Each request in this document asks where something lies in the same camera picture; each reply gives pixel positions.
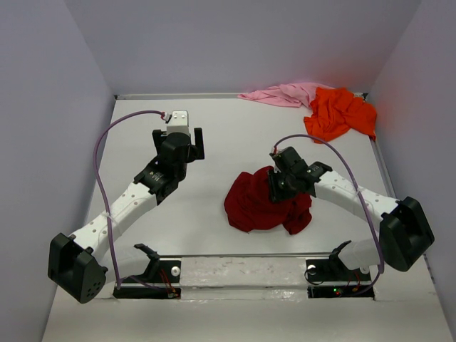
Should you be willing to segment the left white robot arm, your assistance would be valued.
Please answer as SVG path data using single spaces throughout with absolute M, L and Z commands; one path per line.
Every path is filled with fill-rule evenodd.
M 157 156 L 110 210 L 72 234 L 59 233 L 51 240 L 48 277 L 81 304 L 93 300 L 112 281 L 150 281 L 160 273 L 158 253 L 145 244 L 137 243 L 115 257 L 110 247 L 177 189 L 188 163 L 204 159 L 204 140 L 201 128 L 195 128 L 193 134 L 154 130 L 152 137 Z

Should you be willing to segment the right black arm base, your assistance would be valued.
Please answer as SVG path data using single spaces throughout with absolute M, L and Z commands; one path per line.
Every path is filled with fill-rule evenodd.
M 370 272 L 350 270 L 338 258 L 350 242 L 342 243 L 326 258 L 306 259 L 304 278 L 310 299 L 375 298 Z

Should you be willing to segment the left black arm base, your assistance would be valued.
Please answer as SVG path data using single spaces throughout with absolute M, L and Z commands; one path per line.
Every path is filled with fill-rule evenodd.
M 140 257 L 147 257 L 146 265 L 138 275 L 124 279 L 119 288 L 115 285 L 113 297 L 116 299 L 180 299 L 182 260 L 161 257 L 145 244 L 135 244 L 134 248 L 140 253 Z

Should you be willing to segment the dark red t shirt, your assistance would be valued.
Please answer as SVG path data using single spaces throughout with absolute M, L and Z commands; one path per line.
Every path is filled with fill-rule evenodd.
M 229 224 L 246 233 L 266 231 L 279 225 L 290 234 L 298 234 L 311 222 L 311 198 L 299 194 L 292 199 L 274 203 L 270 199 L 266 166 L 255 173 L 241 172 L 224 200 Z

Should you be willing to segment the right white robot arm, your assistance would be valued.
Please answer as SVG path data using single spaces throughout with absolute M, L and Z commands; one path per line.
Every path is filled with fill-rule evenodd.
M 401 272 L 434 243 L 421 204 L 412 197 L 386 197 L 356 185 L 322 162 L 311 165 L 293 147 L 273 150 L 273 170 L 267 173 L 270 200 L 280 203 L 309 195 L 334 204 L 366 221 L 371 237 L 336 247 L 328 261 L 329 274 L 344 279 L 353 270 L 388 265 Z

